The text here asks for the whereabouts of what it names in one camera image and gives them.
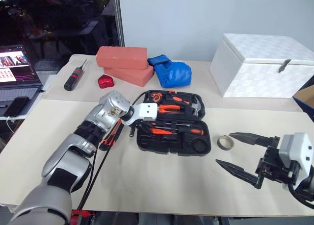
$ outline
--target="white wall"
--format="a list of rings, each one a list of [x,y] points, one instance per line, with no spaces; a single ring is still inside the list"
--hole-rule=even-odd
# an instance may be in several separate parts
[[[211,61],[221,35],[287,35],[314,49],[314,0],[120,0],[125,46]]]

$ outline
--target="tool case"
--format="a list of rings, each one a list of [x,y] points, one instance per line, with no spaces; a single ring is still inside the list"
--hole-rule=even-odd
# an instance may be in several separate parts
[[[141,150],[182,156],[203,156],[210,152],[209,130],[202,98],[197,94],[150,90],[144,102],[158,104],[156,121],[139,121],[137,145]]]

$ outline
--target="black phone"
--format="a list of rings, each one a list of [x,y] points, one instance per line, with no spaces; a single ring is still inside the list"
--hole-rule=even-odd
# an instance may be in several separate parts
[[[4,113],[4,117],[16,117],[20,114],[20,112],[23,110],[25,105],[28,103],[29,98],[28,97],[17,97],[13,100],[11,105],[8,107],[8,109]]]

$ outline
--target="white box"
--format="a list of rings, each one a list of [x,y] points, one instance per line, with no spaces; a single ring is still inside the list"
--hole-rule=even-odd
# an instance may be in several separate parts
[[[314,53],[286,36],[223,34],[209,70],[223,97],[291,98],[314,75]]]

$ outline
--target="laptop keyboard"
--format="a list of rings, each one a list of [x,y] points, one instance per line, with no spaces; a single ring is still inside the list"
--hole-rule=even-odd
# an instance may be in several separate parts
[[[3,89],[0,90],[0,101],[12,101],[16,97],[29,97],[32,99],[38,88]]]

